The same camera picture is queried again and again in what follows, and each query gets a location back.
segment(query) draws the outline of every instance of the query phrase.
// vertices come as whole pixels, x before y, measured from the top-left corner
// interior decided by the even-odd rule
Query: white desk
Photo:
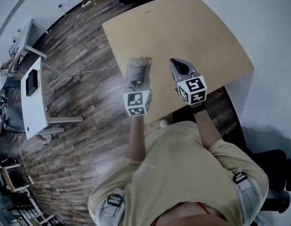
[[[64,128],[45,129],[50,123],[77,122],[83,121],[83,117],[48,117],[44,103],[44,85],[42,83],[43,68],[56,73],[64,78],[72,79],[72,76],[63,73],[41,61],[41,57],[32,65],[24,77],[21,79],[21,102],[23,121],[27,139],[34,135],[50,134],[64,131]],[[26,79],[28,74],[33,70],[38,71],[38,88],[30,96],[26,96]]]
[[[47,58],[46,54],[43,54],[42,52],[32,48],[34,43],[43,33],[48,33],[48,31],[33,19],[20,31],[16,42],[14,43],[14,48],[18,48],[18,51],[15,55],[14,61],[11,63],[8,69],[9,75],[15,75],[13,71],[18,66],[16,63],[18,62],[19,57],[21,55],[25,56],[29,51],[38,54],[44,58]]]

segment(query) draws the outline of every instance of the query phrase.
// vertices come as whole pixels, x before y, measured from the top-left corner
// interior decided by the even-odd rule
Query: wooden floor
[[[34,47],[48,55],[45,63],[70,74],[111,67],[116,60],[101,24],[128,9],[117,0],[108,0],[84,13],[66,16]],[[34,54],[28,55],[23,67],[29,67],[35,58]],[[52,87],[60,80],[46,72],[44,81]],[[75,75],[57,86],[55,93],[47,93],[46,102],[51,116],[83,116],[85,120],[64,124],[65,132],[54,134],[47,146],[22,136],[23,159],[34,182],[29,190],[46,214],[52,211],[66,225],[94,224],[87,209],[88,195],[104,173],[123,157],[130,126],[123,85],[117,66]],[[12,94],[11,103],[20,105],[19,93]],[[241,128],[222,89],[208,95],[207,106],[225,140],[244,146]],[[158,125],[154,122],[147,126],[146,134]],[[0,152],[9,153],[23,165],[20,136],[7,133],[0,140]],[[24,167],[17,170],[29,182]]]

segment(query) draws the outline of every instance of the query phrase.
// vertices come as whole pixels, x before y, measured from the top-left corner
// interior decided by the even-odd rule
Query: cable
[[[24,163],[24,160],[23,160],[23,156],[22,156],[22,150],[21,150],[21,139],[22,139],[22,136],[23,136],[23,134],[20,136],[20,154],[21,154],[21,159],[23,161],[23,166],[25,168],[26,174],[29,177],[28,172],[27,172],[26,167],[25,167],[25,163]]]
[[[70,6],[70,7],[75,7],[76,6],[76,5],[70,5],[70,4],[64,4],[64,3],[62,3],[61,5]]]
[[[76,14],[76,13],[78,13],[79,11],[80,11],[80,9],[79,10],[77,10],[76,12],[74,12],[74,13],[67,13],[62,7],[59,7],[61,10],[63,10],[64,11],[64,16],[66,16],[66,15],[71,15],[71,14]]]
[[[105,69],[112,69],[114,68],[115,66],[117,66],[118,64],[115,64],[114,66],[112,67],[106,67],[106,68],[102,68],[102,69],[99,69],[99,70],[91,70],[91,71],[84,71],[82,73],[74,73],[72,76],[74,75],[77,75],[77,74],[84,74],[84,73],[91,73],[91,72],[98,72],[98,71],[101,71],[101,70],[105,70]],[[52,87],[52,89],[54,89],[55,87],[57,87],[58,85],[60,84],[63,84],[65,82],[66,79],[64,79],[62,82],[56,84],[55,86]]]
[[[4,128],[5,130],[7,130],[7,131],[9,131],[9,132],[13,132],[13,133],[15,133],[15,134],[24,133],[24,132],[19,131],[19,130],[13,130],[13,129],[11,129],[11,128],[8,128],[8,126],[3,127],[3,128]]]

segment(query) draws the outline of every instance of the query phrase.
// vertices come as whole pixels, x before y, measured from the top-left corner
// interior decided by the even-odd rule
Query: wooden table
[[[129,58],[153,58],[146,124],[186,105],[174,90],[171,58],[191,62],[204,76],[208,93],[253,71],[237,39],[201,0],[156,0],[112,18],[103,28],[124,77]]]

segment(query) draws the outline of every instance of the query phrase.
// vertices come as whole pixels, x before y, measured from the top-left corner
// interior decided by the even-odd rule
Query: sneaker
[[[163,127],[166,127],[166,126],[169,126],[169,122],[167,120],[162,120],[160,122],[160,127],[163,128]]]
[[[52,141],[51,134],[44,134],[44,135],[41,135],[41,137],[43,137],[45,139],[45,141],[43,142],[44,145],[47,145],[47,144],[49,144],[49,142]]]

